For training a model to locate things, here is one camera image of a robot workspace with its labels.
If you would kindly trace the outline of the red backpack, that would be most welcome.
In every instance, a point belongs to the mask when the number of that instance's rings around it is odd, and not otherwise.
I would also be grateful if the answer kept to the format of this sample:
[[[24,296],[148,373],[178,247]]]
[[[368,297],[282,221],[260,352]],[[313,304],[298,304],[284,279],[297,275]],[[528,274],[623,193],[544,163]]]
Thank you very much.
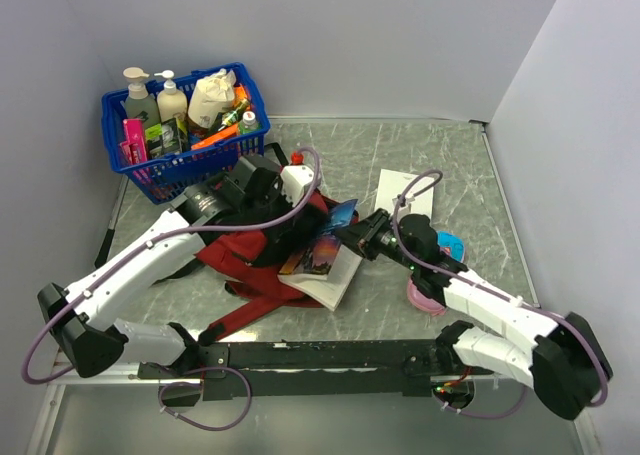
[[[223,225],[230,206],[222,199],[220,172],[188,187],[138,240],[96,271],[86,288],[85,309],[92,327],[116,321],[130,296],[160,280],[188,257],[232,278],[233,289],[248,303],[212,322],[198,337],[201,345],[219,341],[262,316],[301,298],[279,282],[286,259],[328,218],[328,204],[317,189],[320,171],[287,214],[257,225]]]

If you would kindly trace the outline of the Jane Eyre book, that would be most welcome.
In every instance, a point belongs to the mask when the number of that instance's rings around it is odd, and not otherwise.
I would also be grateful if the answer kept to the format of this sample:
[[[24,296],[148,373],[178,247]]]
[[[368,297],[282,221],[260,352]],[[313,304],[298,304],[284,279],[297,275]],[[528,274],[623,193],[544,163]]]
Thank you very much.
[[[281,283],[331,311],[340,304],[362,261],[334,234],[357,218],[356,205],[357,200],[351,199],[331,208],[326,223],[312,241],[291,255],[278,273]]]

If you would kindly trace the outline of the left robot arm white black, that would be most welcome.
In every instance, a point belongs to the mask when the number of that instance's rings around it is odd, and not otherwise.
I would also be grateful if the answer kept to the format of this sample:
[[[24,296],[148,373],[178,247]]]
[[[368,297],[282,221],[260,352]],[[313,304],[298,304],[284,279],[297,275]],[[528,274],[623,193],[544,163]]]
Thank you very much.
[[[187,187],[142,236],[93,273],[67,287],[46,285],[37,299],[72,369],[90,378],[122,361],[163,365],[177,377],[192,373],[200,346],[184,327],[128,322],[121,310],[216,236],[291,221],[315,182],[306,165],[243,156],[231,171]]]

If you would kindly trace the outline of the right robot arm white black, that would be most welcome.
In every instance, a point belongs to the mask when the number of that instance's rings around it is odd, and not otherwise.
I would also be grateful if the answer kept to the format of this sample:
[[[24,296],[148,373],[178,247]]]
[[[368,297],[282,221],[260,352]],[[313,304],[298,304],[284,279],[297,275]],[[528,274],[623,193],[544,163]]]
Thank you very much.
[[[396,220],[379,209],[335,234],[367,260],[383,255],[409,269],[421,295],[473,318],[441,332],[436,359],[444,371],[470,366],[509,377],[565,420],[607,400],[613,370],[589,322],[575,312],[544,311],[491,285],[439,246],[428,216]]]

